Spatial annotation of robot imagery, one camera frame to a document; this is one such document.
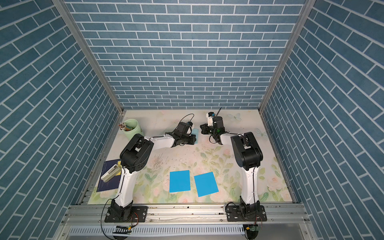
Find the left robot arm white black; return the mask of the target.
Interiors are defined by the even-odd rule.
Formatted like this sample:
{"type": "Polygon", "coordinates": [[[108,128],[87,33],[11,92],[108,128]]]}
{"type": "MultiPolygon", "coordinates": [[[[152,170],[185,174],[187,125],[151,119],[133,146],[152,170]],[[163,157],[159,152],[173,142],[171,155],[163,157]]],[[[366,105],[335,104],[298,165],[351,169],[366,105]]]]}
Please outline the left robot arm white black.
{"type": "Polygon", "coordinates": [[[135,134],[120,154],[122,173],[118,195],[108,208],[107,222],[126,222],[131,219],[133,191],[141,171],[147,164],[151,152],[157,149],[194,145],[196,135],[192,134],[193,123],[179,122],[177,127],[160,137],[145,137],[135,134]]]}

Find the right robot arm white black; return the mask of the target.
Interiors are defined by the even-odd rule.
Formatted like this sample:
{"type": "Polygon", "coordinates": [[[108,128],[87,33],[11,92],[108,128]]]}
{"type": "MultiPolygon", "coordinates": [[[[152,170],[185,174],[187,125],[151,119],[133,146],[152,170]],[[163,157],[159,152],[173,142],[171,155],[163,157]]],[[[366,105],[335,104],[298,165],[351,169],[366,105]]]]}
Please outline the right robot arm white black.
{"type": "Polygon", "coordinates": [[[219,145],[232,147],[236,163],[241,168],[242,191],[238,209],[247,221],[266,221],[264,207],[257,194],[257,176],[263,153],[253,133],[230,133],[225,130],[223,118],[213,112],[207,113],[207,123],[200,125],[201,133],[209,135],[219,145]]]}

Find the light blue square paper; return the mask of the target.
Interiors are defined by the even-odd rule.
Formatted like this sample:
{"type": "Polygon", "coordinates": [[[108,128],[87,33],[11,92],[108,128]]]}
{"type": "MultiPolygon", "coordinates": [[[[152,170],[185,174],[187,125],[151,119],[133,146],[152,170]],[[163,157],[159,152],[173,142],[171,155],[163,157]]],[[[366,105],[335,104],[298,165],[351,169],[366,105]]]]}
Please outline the light blue square paper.
{"type": "Polygon", "coordinates": [[[191,135],[195,135],[195,143],[194,145],[197,145],[198,144],[198,139],[199,139],[199,130],[196,129],[196,128],[193,128],[192,129],[192,132],[191,132],[191,135]]]}

